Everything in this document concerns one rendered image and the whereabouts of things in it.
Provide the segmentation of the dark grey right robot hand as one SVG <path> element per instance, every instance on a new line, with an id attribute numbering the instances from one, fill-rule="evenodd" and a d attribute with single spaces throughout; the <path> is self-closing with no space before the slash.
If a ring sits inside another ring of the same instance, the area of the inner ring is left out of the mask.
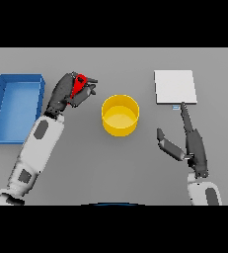
<path id="1" fill-rule="evenodd" d="M 190 114 L 185 102 L 181 103 L 181 116 L 186 135 L 186 150 L 182 150 L 167 139 L 160 128 L 157 129 L 159 148 L 177 161 L 186 160 L 189 168 L 194 171 L 196 178 L 207 178 L 208 165 L 203 140 L 198 130 L 192 127 Z"/>

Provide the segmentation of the blue plastic tray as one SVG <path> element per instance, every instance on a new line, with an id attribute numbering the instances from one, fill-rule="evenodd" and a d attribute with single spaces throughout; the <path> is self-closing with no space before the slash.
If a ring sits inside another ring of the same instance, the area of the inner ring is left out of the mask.
<path id="1" fill-rule="evenodd" d="M 41 74 L 0 74 L 0 144 L 23 144 L 41 114 Z"/>

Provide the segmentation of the yellow bowl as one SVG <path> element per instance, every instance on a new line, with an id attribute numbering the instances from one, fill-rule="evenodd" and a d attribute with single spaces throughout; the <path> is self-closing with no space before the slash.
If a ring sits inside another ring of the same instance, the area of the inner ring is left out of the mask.
<path id="1" fill-rule="evenodd" d="M 116 137 L 133 133 L 139 121 L 139 106 L 128 95 L 112 95 L 102 104 L 102 125 L 107 133 Z"/>

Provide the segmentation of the pale square measuring scale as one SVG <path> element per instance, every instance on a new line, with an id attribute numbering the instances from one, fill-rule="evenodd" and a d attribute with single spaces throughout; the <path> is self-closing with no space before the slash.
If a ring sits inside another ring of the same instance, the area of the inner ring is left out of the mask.
<path id="1" fill-rule="evenodd" d="M 155 70 L 154 83 L 157 105 L 197 104 L 191 70 Z"/>

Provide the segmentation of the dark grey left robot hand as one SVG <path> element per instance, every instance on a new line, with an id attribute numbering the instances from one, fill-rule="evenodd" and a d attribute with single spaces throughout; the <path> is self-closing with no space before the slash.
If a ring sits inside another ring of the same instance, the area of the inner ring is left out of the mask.
<path id="1" fill-rule="evenodd" d="M 95 95 L 95 88 L 98 81 L 93 78 L 87 77 L 87 83 L 82 91 L 80 91 L 73 99 L 70 98 L 74 79 L 77 72 L 72 71 L 66 73 L 55 85 L 51 93 L 50 100 L 47 104 L 44 115 L 52 119 L 57 117 L 66 109 L 68 105 L 72 108 L 77 108 L 91 95 Z"/>

